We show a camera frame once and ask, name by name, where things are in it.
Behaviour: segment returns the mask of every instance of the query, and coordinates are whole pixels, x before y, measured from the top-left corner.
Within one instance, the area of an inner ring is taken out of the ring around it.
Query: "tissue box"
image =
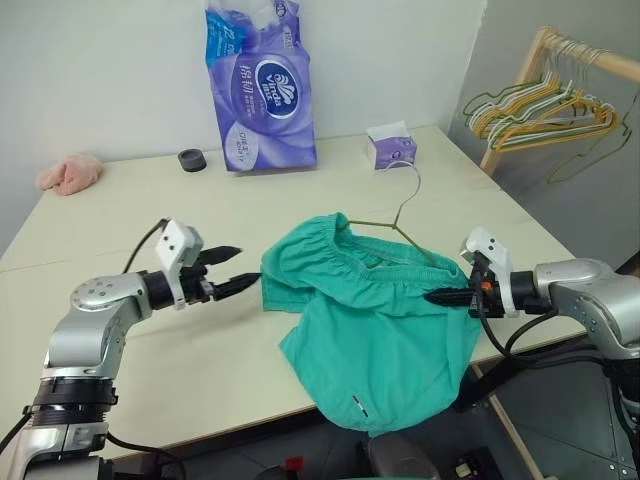
[[[367,129],[367,156],[376,170],[384,169],[397,160],[414,163],[418,146],[409,135],[404,122],[389,123]]]

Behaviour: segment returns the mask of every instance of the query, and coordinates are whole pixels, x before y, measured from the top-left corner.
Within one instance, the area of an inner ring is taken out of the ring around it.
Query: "hanger hook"
[[[400,219],[400,213],[402,213],[402,207],[404,207],[420,191],[420,187],[422,187],[422,177],[420,176],[420,172],[418,171],[416,166],[411,162],[407,162],[406,160],[395,160],[395,161],[391,162],[389,165],[386,166],[386,168],[383,170],[383,172],[386,172],[387,170],[392,168],[394,165],[406,165],[407,167],[411,167],[413,172],[416,174],[416,180],[417,180],[416,188],[413,191],[413,193],[404,202],[402,202],[400,204],[400,206],[398,207],[398,211],[396,212],[396,217],[393,220],[393,225],[397,226],[398,225],[398,220]]]

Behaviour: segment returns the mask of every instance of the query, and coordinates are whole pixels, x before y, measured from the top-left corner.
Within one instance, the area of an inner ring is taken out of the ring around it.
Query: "pink cloth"
[[[98,180],[102,163],[91,155],[70,155],[62,162],[38,174],[36,185],[40,190],[53,190],[59,195],[72,195]]]

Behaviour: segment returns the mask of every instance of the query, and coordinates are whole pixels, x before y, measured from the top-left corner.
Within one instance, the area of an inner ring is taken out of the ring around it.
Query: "white table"
[[[511,252],[515,267],[571,254],[437,128],[412,132],[422,189],[400,225],[419,244],[458,259],[462,240],[484,225]],[[69,293],[84,280],[118,273],[140,237],[172,216],[198,229],[206,246],[244,252],[211,273],[223,280],[257,271],[260,257],[298,223],[342,211],[353,219],[389,221],[415,185],[411,169],[374,172],[361,136],[318,142],[314,171],[236,175],[221,152],[198,173],[174,156],[110,163],[93,187],[70,197],[45,193],[0,261],[0,433],[29,404],[38,387],[49,336],[66,313]],[[388,229],[360,233],[402,241]],[[157,269],[150,242],[134,268]],[[502,340],[526,317],[494,320]],[[312,400],[278,349],[298,315],[263,312],[259,287],[219,304],[156,312],[129,334],[115,385],[119,404],[108,421],[117,436],[171,445],[309,409]],[[522,347],[582,331],[558,318],[534,329]],[[496,355],[482,336],[474,361]],[[11,449],[0,458],[4,475]],[[125,453],[111,445],[105,456]]]

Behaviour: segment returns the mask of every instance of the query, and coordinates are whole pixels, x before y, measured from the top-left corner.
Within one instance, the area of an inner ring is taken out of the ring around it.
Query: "green hanger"
[[[584,172],[585,170],[593,167],[596,163],[601,162],[605,158],[610,157],[614,153],[619,152],[620,150],[622,150],[627,145],[627,143],[629,142],[629,139],[631,138],[631,134],[633,133],[633,131],[631,130],[631,127],[627,124],[627,118],[629,117],[629,114],[631,113],[631,110],[633,110],[633,107],[634,107],[634,105],[636,104],[636,102],[638,100],[638,96],[640,96],[640,89],[638,89],[636,94],[633,96],[633,101],[631,102],[631,106],[629,107],[629,110],[627,110],[627,113],[625,113],[624,116],[622,117],[622,122],[620,123],[620,125],[622,127],[624,127],[624,131],[622,132],[623,140],[622,140],[622,143],[618,147],[616,147],[615,149],[611,150],[608,153],[605,153],[605,154],[599,156],[598,158],[596,158],[596,159],[592,160],[591,162],[587,163],[586,165],[583,165],[582,167],[578,168],[577,170],[575,170],[574,172],[570,173],[569,175],[566,175],[564,177],[558,175],[558,173],[561,170],[563,170],[565,167],[567,167],[568,165],[573,163],[575,160],[577,160],[579,158],[588,157],[593,152],[593,150],[600,144],[600,142],[602,142],[602,140],[604,140],[606,137],[608,137],[609,135],[611,135],[615,131],[615,130],[612,130],[611,132],[607,133],[606,135],[603,135],[602,137],[598,138],[598,140],[593,142],[593,144],[587,149],[586,152],[584,152],[584,153],[576,153],[575,155],[573,155],[573,156],[567,158],[566,160],[563,160],[562,162],[560,162],[553,169],[551,174],[547,177],[547,183],[551,185],[553,183],[560,183],[560,182],[565,182],[567,180],[570,180],[573,177],[575,177],[576,175],[579,175],[580,173]]]
[[[489,97],[491,99],[496,100],[496,104],[500,103],[500,101],[502,100],[503,97],[506,97],[507,95],[514,93],[514,92],[519,92],[520,90],[524,90],[525,88],[529,88],[532,87],[538,83],[540,83],[542,81],[542,76],[540,77],[539,80],[533,81],[533,82],[527,82],[527,83],[521,83],[518,85],[510,85],[508,87],[503,88],[502,90],[500,90],[497,94],[493,95],[490,92],[483,92],[480,93],[478,95],[476,95],[475,97],[473,97],[471,100],[469,100],[467,102],[467,104],[464,106],[464,108],[462,109],[462,114],[465,116],[465,121],[464,124],[466,127],[469,126],[469,120],[471,119],[471,117],[473,116],[473,112],[475,112],[478,108],[480,108],[483,104],[478,105],[476,107],[474,107],[473,109],[471,109],[470,112],[467,111],[467,109],[469,108],[469,105],[471,105],[474,101],[478,100],[479,98],[486,96]]]

